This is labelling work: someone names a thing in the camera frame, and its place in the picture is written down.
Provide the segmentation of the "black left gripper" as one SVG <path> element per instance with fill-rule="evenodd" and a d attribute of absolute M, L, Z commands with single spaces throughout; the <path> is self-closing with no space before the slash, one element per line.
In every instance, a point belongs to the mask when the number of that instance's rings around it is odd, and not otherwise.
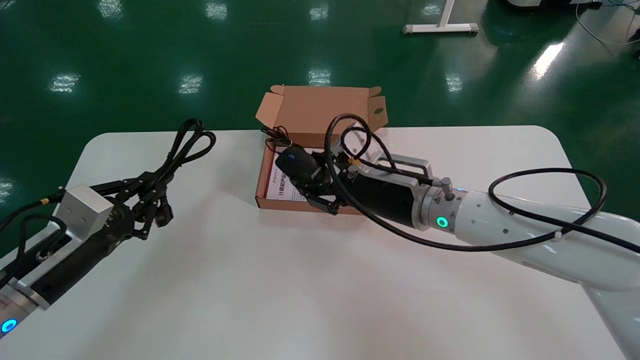
<path fill-rule="evenodd" d="M 147 240 L 154 224 L 165 227 L 166 196 L 155 187 L 156 179 L 157 173 L 144 172 L 135 178 L 90 186 L 105 198 L 128 201 L 137 196 L 138 201 L 131 210 L 125 203 L 115 202 L 103 228 L 39 278 L 39 296 L 55 303 L 119 244 L 131 238 Z M 142 228 L 135 228 L 135 223 L 141 223 Z"/>

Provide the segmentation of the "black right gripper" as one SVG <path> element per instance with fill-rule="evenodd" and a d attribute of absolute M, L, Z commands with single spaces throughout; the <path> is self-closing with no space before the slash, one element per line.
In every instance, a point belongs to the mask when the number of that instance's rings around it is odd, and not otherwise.
<path fill-rule="evenodd" d="M 325 150 L 322 168 L 330 173 L 347 173 L 349 156 L 342 150 Z M 341 174 L 340 180 L 347 191 L 363 207 L 373 214 L 412 229 L 423 230 L 419 219 L 419 203 L 425 197 L 425 185 L 414 178 L 398 174 L 365 173 L 352 171 Z M 313 208 L 330 215 L 337 215 L 341 208 L 351 203 L 331 187 L 300 187 L 299 193 Z"/>

